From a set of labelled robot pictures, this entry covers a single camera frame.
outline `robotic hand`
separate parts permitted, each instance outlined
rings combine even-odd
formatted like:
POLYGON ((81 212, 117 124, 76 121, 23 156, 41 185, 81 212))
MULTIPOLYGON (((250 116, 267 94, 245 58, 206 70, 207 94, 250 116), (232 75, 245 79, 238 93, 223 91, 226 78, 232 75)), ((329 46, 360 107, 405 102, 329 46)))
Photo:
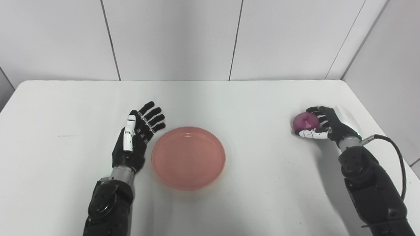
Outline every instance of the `robotic hand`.
POLYGON ((405 179, 400 196, 386 171, 363 145, 373 139, 384 139, 396 148, 403 175, 402 156, 396 145, 387 137, 372 135, 362 140, 358 125, 351 113, 341 106, 319 106, 306 110, 318 117, 321 127, 313 130, 296 130, 295 134, 313 139, 330 139, 342 151, 338 160, 344 183, 360 219, 370 228, 373 236, 414 236, 407 222, 404 204, 405 179))
POLYGON ((111 176, 100 179, 93 190, 83 236, 128 235, 134 175, 143 168, 147 143, 165 128, 165 123, 159 123, 165 119, 159 115, 161 108, 147 113, 154 105, 149 102, 139 111, 130 112, 112 152, 111 176))

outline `black finger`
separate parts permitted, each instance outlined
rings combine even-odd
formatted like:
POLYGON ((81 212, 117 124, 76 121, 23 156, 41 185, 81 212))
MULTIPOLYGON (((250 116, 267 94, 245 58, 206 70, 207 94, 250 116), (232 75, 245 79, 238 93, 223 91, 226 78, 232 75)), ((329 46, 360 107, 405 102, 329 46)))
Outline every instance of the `black finger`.
POLYGON ((330 127, 330 122, 321 123, 322 127, 330 127))
POLYGON ((140 115, 144 115, 150 108, 154 107, 155 103, 153 101, 150 101, 148 103, 146 103, 140 110, 139 113, 140 115))
POLYGON ((140 133, 140 131, 146 126, 146 122, 143 119, 136 122, 136 134, 140 133))
POLYGON ((155 126, 152 128, 152 131, 153 131, 154 133, 156 133, 156 132, 158 132, 159 130, 164 129, 165 127, 166 127, 165 123, 159 123, 159 124, 155 125, 155 126))
POLYGON ((155 124, 163 121, 164 119, 165 119, 165 116, 163 114, 160 114, 160 115, 156 116, 155 118, 153 118, 148 123, 149 123, 150 126, 154 126, 155 124))
POLYGON ((155 109, 151 110, 149 113, 147 113, 147 115, 145 115, 144 118, 146 120, 150 120, 153 116, 155 116, 155 115, 157 115, 161 112, 162 112, 161 108, 155 108, 155 109))
POLYGON ((145 143, 148 143, 148 142, 152 139, 152 137, 153 137, 153 135, 154 135, 154 134, 155 134, 155 133, 153 133, 153 132, 149 131, 149 132, 146 134, 146 136, 144 137, 143 141, 144 141, 145 143))
POLYGON ((327 116, 323 115, 323 116, 318 116, 318 121, 319 123, 322 123, 324 121, 327 121, 327 116))
POLYGON ((150 131, 150 127, 149 126, 144 126, 141 130, 139 130, 137 132, 137 135, 139 135, 140 138, 144 138, 145 134, 149 131, 150 131))
POLYGON ((306 109, 306 112, 312 113, 314 111, 319 111, 318 107, 310 107, 308 109, 306 109))

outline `pink bowl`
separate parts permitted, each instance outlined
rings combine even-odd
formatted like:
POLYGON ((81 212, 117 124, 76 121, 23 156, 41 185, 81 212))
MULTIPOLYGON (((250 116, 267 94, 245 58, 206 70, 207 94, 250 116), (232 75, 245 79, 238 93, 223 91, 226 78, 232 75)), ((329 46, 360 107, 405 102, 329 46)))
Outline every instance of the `pink bowl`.
POLYGON ((153 147, 152 165, 167 185, 195 190, 211 184, 225 166, 225 150, 212 133, 180 127, 164 134, 153 147))

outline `white table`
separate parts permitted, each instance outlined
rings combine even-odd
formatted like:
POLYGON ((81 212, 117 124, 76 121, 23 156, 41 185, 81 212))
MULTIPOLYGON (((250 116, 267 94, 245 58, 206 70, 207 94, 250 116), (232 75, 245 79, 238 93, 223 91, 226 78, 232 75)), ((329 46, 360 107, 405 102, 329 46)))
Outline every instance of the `white table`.
MULTIPOLYGON (((136 176, 132 236, 370 235, 345 189, 331 141, 294 136, 290 122, 313 105, 341 104, 363 136, 382 130, 342 81, 27 81, 0 113, 0 235, 81 235, 92 190, 111 172, 111 151, 131 109, 153 100, 158 132, 136 176), (180 126, 215 134, 222 175, 197 191, 161 183, 150 155, 180 126)), ((401 190, 393 147, 367 148, 401 190)), ((408 219, 420 235, 420 180, 407 169, 408 219)))

